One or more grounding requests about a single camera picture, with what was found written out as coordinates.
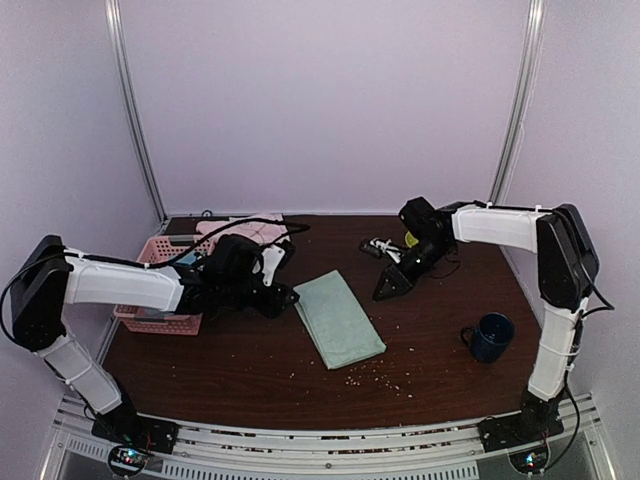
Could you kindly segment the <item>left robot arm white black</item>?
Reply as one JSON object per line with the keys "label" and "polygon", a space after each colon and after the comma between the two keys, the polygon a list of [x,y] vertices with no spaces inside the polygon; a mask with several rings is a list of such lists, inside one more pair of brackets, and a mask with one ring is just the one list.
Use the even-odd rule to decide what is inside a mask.
{"label": "left robot arm white black", "polygon": [[4,287],[1,306],[11,321],[1,328],[58,373],[121,443],[133,444],[143,436],[143,421],[124,388],[67,329],[65,306],[126,305],[172,315],[250,308],[273,319],[299,299],[274,279],[291,250],[288,244],[261,246],[224,235],[210,254],[191,263],[184,253],[141,263],[69,249],[48,235]]}

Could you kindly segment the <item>green towel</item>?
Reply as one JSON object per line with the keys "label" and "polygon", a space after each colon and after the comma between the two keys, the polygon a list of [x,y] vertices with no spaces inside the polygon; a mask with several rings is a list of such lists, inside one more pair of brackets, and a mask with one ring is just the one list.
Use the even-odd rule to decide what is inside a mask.
{"label": "green towel", "polygon": [[387,347],[338,270],[294,287],[296,311],[328,370],[383,354]]}

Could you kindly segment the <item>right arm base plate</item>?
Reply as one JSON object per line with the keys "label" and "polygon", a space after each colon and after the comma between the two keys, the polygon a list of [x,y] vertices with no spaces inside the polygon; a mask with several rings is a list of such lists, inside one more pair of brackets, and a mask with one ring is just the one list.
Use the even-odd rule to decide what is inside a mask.
{"label": "right arm base plate", "polygon": [[485,453],[541,442],[545,437],[564,432],[559,419],[531,427],[524,423],[521,413],[487,417],[477,424],[477,429]]}

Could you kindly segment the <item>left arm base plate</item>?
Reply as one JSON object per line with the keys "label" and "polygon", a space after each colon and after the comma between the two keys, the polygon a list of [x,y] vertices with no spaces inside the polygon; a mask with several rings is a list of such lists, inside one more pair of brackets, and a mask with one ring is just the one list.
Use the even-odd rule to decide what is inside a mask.
{"label": "left arm base plate", "polygon": [[116,435],[115,432],[95,420],[91,434],[113,443],[134,447],[139,451],[172,454],[179,433],[175,422],[150,417],[140,417],[141,432],[139,434]]}

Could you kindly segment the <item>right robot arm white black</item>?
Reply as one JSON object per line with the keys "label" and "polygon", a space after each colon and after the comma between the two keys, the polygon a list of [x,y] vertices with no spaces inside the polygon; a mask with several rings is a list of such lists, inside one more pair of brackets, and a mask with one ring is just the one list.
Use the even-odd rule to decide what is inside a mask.
{"label": "right robot arm white black", "polygon": [[401,247],[373,238],[360,250],[386,256],[372,297],[401,297],[461,243],[485,243],[525,250],[537,258],[538,291],[544,323],[538,353],[512,430],[519,440],[535,440],[551,424],[567,376],[581,344],[588,303],[600,293],[595,280],[600,261],[583,219],[573,204],[552,209],[495,206],[459,201],[435,208],[425,198],[409,200],[399,218],[416,243]]}

